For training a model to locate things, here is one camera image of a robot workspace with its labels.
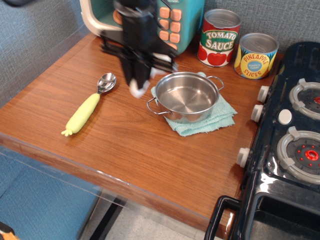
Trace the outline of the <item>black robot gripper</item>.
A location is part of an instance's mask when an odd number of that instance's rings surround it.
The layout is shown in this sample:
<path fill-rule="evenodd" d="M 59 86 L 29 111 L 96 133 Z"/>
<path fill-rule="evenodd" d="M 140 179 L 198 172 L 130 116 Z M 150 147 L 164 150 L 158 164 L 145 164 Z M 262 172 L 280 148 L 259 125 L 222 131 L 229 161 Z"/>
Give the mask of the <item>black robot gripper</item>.
<path fill-rule="evenodd" d="M 137 89 L 146 89 L 151 70 L 177 71 L 177 50 L 158 36 L 161 27 L 158 21 L 156 0 L 115 0 L 115 10 L 121 16 L 122 30 L 102 30 L 102 50 L 120 58 L 126 84 L 135 78 Z"/>

